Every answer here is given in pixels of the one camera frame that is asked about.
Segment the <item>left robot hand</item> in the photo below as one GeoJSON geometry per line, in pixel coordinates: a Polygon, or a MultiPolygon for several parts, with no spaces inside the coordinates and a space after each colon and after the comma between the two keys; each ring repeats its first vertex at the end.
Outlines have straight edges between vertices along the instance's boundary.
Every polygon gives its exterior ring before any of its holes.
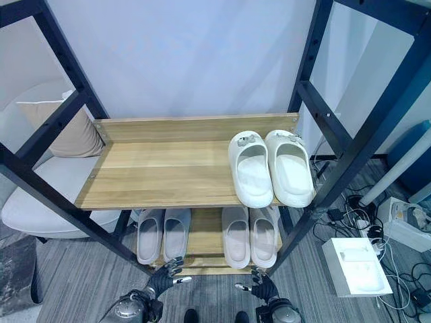
{"type": "Polygon", "coordinates": [[[150,299],[159,298],[161,294],[174,285],[180,285],[192,281],[191,277],[175,277],[175,275],[182,272],[183,264],[184,259],[182,256],[173,258],[161,266],[150,277],[144,289],[144,292],[150,297],[150,299]]]}

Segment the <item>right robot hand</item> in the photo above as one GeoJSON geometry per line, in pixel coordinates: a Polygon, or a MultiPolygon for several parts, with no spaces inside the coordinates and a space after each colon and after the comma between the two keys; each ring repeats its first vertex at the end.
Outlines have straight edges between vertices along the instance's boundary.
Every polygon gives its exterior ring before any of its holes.
{"type": "Polygon", "coordinates": [[[254,285],[246,286],[242,283],[236,283],[235,288],[251,293],[259,299],[269,303],[272,299],[279,298],[279,292],[275,283],[270,279],[267,273],[257,266],[251,267],[251,275],[254,285]]]}

